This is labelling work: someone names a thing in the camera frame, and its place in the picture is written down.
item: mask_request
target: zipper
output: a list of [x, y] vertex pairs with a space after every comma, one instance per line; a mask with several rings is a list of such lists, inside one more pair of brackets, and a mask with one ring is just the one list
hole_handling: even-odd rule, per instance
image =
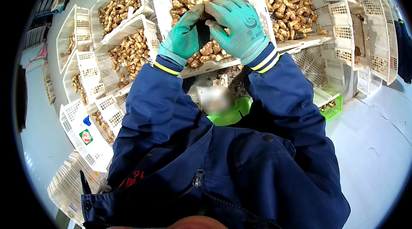
[[272, 224], [272, 225], [276, 226], [276, 227], [279, 228], [279, 229], [282, 229], [282, 227], [280, 227], [278, 224], [276, 224], [275, 222], [273, 222], [273, 221], [270, 220], [270, 219], [266, 219], [266, 218], [264, 218], [264, 217], [261, 217], [261, 216], [259, 216], [259, 215], [256, 215], [256, 214], [253, 213], [252, 211], [249, 211], [249, 210], [247, 210], [247, 209], [245, 209], [245, 208], [243, 208], [243, 207], [237, 206], [237, 205], [235, 205], [235, 204], [233, 204], [233, 203], [230, 203], [229, 201], [222, 200], [222, 199], [220, 199], [220, 198], [218, 198], [218, 197], [213, 196], [212, 194], [210, 194], [208, 191], [206, 191], [206, 189], [204, 188], [204, 186], [203, 186], [203, 184], [202, 184], [201, 179], [202, 179], [203, 175], [204, 175], [204, 170], [203, 170], [203, 169], [198, 169], [197, 172], [196, 172], [195, 177], [193, 178], [193, 182], [192, 182], [193, 187], [191, 187], [190, 190], [193, 189], [194, 187], [195, 187], [195, 188], [199, 188], [205, 196], [207, 196], [208, 198], [210, 198], [210, 199], [212, 199], [212, 200], [214, 200], [214, 201], [217, 201], [217, 202], [219, 202], [219, 203], [221, 203], [221, 204], [224, 204], [224, 205], [226, 205], [226, 206], [230, 206], [230, 207], [232, 207], [232, 208], [238, 209], [238, 210], [240, 210], [240, 211], [246, 212], [246, 213], [248, 213], [250, 216], [252, 216], [252, 217], [254, 217], [254, 218], [256, 218], [256, 219], [259, 219], [259, 220], [264, 221], [264, 222], [266, 222], [266, 223], [268, 223], [268, 224]]
[[[268, 224], [272, 224], [272, 225], [276, 226], [278, 229], [282, 229], [282, 227], [280, 227], [279, 225], [277, 225], [275, 222], [273, 222], [273, 221], [270, 220], [270, 219], [266, 219], [266, 218], [264, 218], [264, 217], [261, 217], [261, 216], [259, 216], [259, 215], [256, 215], [255, 213], [253, 213], [253, 212], [251, 212], [251, 211], [249, 211], [249, 210], [247, 210], [247, 209], [245, 209], [245, 208], [243, 208], [243, 207], [234, 205], [233, 203], [230, 203], [229, 201], [222, 200], [222, 199], [220, 199], [220, 198], [218, 198], [218, 197], [213, 196], [212, 194], [210, 194], [208, 191], [206, 191], [206, 189], [205, 189], [204, 186], [203, 186], [202, 177], [203, 177], [204, 173], [205, 173], [205, 171], [204, 171], [203, 169], [198, 169], [198, 170], [196, 171], [196, 175], [194, 176], [194, 178], [193, 178], [193, 180], [192, 180], [192, 185], [189, 185], [189, 186], [187, 187], [187, 189], [186, 189], [183, 193], [181, 193], [181, 194], [178, 195], [177, 197], [173, 198], [172, 200], [166, 202], [166, 203], [163, 204], [162, 206], [166, 206], [166, 205], [174, 202], [174, 201], [177, 200], [178, 198], [181, 198], [181, 197], [187, 195], [189, 192], [191, 192], [191, 190], [193, 190], [193, 188], [199, 188], [199, 189], [202, 191], [202, 194], [204, 194], [205, 196], [207, 196], [208, 198], [210, 198], [210, 199], [213, 200], [213, 201], [217, 201], [217, 202], [219, 202], [219, 203], [221, 203], [221, 204], [224, 204], [224, 205], [226, 205], [226, 206], [230, 206], [230, 207], [232, 207], [232, 208], [235, 208], [235, 209], [238, 209], [238, 210], [240, 210], [240, 211], [246, 212], [246, 213], [249, 214], [250, 216], [252, 216], [252, 217], [254, 217], [254, 218], [256, 218], [256, 219], [259, 219], [260, 221], [263, 221], [263, 222], [268, 223]], [[112, 224], [106, 224], [106, 223], [93, 223], [93, 224], [105, 225], [105, 226], [109, 226], [109, 227], [118, 226], [118, 225], [112, 225]]]

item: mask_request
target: zipper pull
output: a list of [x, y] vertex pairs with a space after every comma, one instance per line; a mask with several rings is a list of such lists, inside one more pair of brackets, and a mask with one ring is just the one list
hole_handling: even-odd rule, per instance
[[203, 169], [198, 169], [196, 172], [195, 177], [193, 178], [192, 185], [194, 187], [200, 187], [202, 185], [201, 179], [202, 176], [204, 175], [205, 171]]

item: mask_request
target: blue jacket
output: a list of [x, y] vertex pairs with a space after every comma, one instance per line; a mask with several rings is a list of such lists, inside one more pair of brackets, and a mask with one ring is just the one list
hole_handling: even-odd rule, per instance
[[159, 56], [144, 65], [113, 145], [113, 190], [82, 195], [84, 226], [206, 215], [230, 229], [342, 228], [350, 207], [312, 84], [272, 43], [249, 67], [250, 113], [217, 127], [183, 92], [181, 67]]

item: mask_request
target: green glove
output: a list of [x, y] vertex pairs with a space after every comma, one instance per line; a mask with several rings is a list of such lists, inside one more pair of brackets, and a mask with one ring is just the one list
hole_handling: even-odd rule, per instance
[[159, 46], [159, 54], [169, 57], [181, 66], [198, 51], [199, 42], [196, 22], [204, 12], [204, 5], [198, 4], [187, 11]]
[[[206, 21], [210, 33], [228, 54], [239, 58], [242, 64], [252, 62], [268, 46], [255, 8], [242, 0], [214, 0], [205, 2], [205, 11], [216, 21]], [[224, 28], [229, 28], [227, 35]]]

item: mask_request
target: green plastic crate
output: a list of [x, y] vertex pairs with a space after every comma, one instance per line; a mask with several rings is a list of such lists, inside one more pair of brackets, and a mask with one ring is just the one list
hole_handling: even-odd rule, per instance
[[342, 112], [342, 95], [339, 95], [337, 98], [335, 98], [336, 105], [333, 106], [332, 108], [327, 108], [325, 109], [325, 112], [321, 112], [322, 116], [325, 117], [326, 121], [331, 120], [335, 116], [337, 116], [339, 113]]

